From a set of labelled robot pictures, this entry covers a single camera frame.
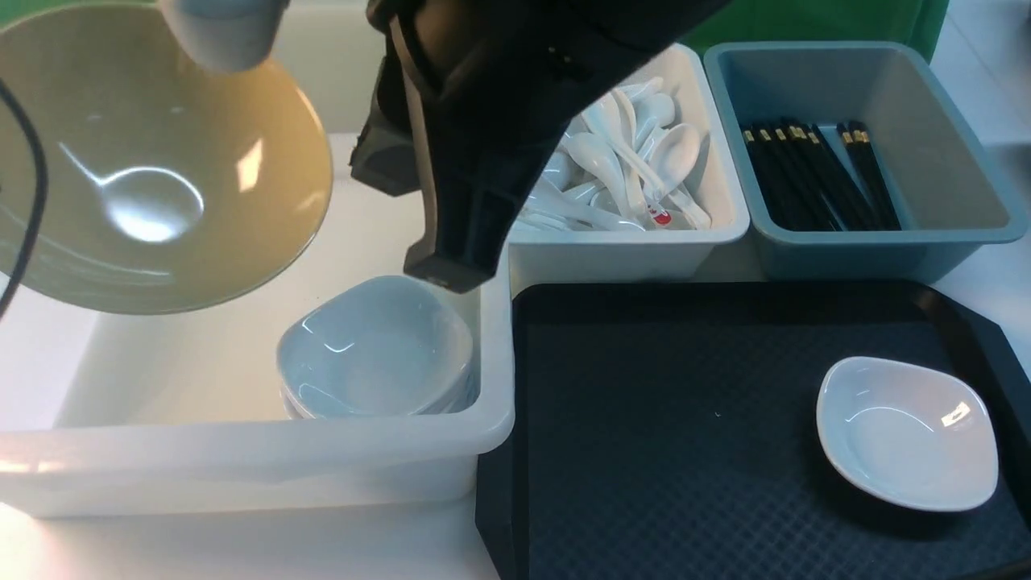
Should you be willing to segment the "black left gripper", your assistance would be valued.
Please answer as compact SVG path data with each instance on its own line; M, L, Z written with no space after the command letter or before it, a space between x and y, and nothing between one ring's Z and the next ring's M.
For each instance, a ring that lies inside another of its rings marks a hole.
M722 1L371 1L386 54L351 176L422 195L405 275L465 293L505 239L570 121Z

